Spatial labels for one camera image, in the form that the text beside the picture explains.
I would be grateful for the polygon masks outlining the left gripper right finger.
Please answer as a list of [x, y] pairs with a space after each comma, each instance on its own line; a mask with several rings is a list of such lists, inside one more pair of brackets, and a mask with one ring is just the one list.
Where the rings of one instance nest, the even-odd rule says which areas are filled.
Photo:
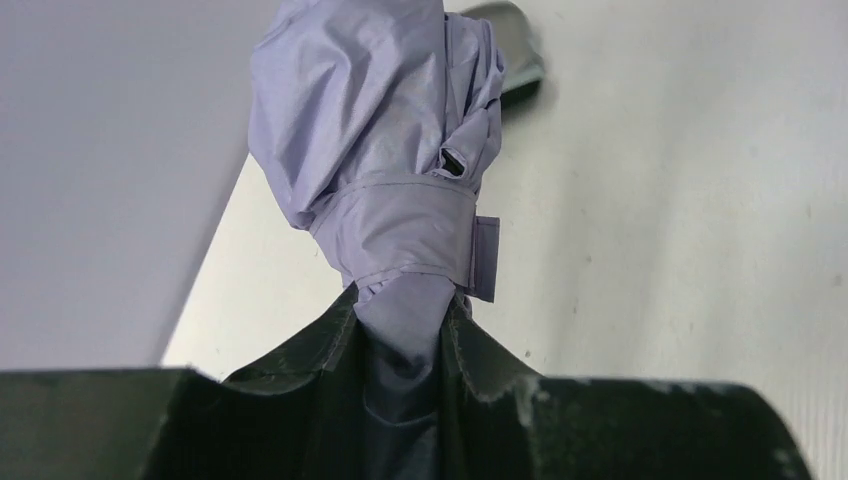
[[740, 384], [547, 377], [477, 325], [441, 327], [446, 479], [809, 479], [774, 408]]

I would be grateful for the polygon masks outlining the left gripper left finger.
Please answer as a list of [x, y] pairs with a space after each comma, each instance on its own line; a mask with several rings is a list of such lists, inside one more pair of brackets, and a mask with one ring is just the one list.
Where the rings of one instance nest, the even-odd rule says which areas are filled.
[[5, 479], [358, 479], [354, 288], [216, 381], [190, 368], [5, 372]]

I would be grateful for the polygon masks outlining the lilac folding umbrella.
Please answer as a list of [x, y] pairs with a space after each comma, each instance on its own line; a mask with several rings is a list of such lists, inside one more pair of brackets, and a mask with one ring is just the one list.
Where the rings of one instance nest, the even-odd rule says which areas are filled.
[[286, 1], [254, 49], [250, 154], [358, 291], [367, 479], [441, 474], [441, 325], [495, 294], [499, 223], [476, 208], [505, 74], [492, 24], [439, 1]]

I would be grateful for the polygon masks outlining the black umbrella case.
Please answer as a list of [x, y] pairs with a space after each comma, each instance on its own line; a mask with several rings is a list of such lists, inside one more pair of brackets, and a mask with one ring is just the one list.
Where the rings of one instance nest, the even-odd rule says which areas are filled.
[[533, 97], [545, 77], [545, 68], [536, 35], [521, 8], [510, 1], [488, 1], [461, 14], [487, 20], [493, 27], [506, 62], [502, 106], [512, 108]]

